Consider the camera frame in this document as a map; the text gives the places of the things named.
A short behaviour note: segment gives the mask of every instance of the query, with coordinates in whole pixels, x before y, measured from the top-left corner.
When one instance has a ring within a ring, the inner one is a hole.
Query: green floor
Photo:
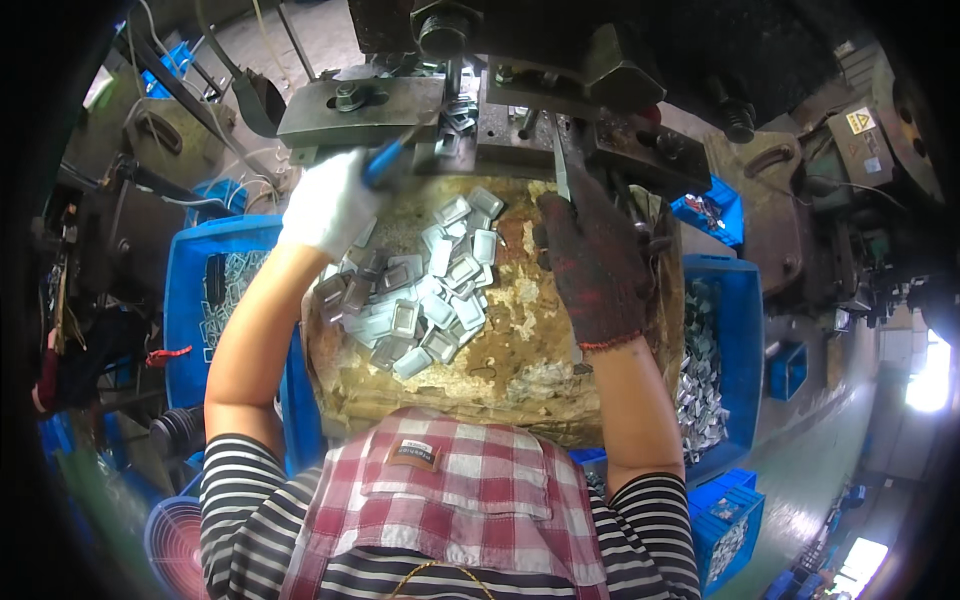
[[[847,391],[755,447],[741,465],[757,472],[756,490],[766,495],[763,524],[753,558],[711,600],[760,597],[819,533],[833,498],[853,475],[874,402],[873,336],[861,332],[857,338]]]

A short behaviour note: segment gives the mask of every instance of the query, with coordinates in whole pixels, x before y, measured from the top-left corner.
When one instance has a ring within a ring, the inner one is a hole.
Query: striped shirt
[[[287,480],[273,452],[251,438],[227,434],[207,445],[201,548],[211,598],[279,596],[320,469]],[[589,497],[612,600],[700,598],[686,490],[678,477],[642,475],[610,504],[594,488]],[[429,560],[409,550],[355,548],[327,564],[320,595],[324,600],[386,598],[405,575]],[[470,572],[496,600],[575,597],[567,580],[552,575]],[[487,598],[466,574],[443,565],[419,572],[402,595]]]

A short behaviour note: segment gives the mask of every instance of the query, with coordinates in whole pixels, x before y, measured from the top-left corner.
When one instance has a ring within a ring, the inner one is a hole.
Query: apron label
[[[417,442],[416,440],[400,440],[396,442],[387,455],[388,465],[409,465],[425,470],[437,470],[437,457],[440,451],[434,452],[433,446]]]

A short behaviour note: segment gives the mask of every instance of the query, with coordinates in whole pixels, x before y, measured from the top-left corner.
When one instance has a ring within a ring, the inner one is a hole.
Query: blue screwdriver handle
[[[367,164],[363,171],[363,183],[367,187],[374,187],[380,181],[380,178],[383,177],[383,174],[387,171],[391,164],[394,163],[396,158],[400,156],[400,151],[403,150],[403,142],[401,139],[396,139],[389,146],[381,150],[373,159]]]

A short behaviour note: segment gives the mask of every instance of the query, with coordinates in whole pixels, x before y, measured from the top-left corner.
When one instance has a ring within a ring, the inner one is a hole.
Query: yellow warning label
[[[850,123],[850,129],[854,135],[876,127],[874,116],[870,114],[870,109],[867,107],[858,108],[854,112],[848,113],[847,122]]]

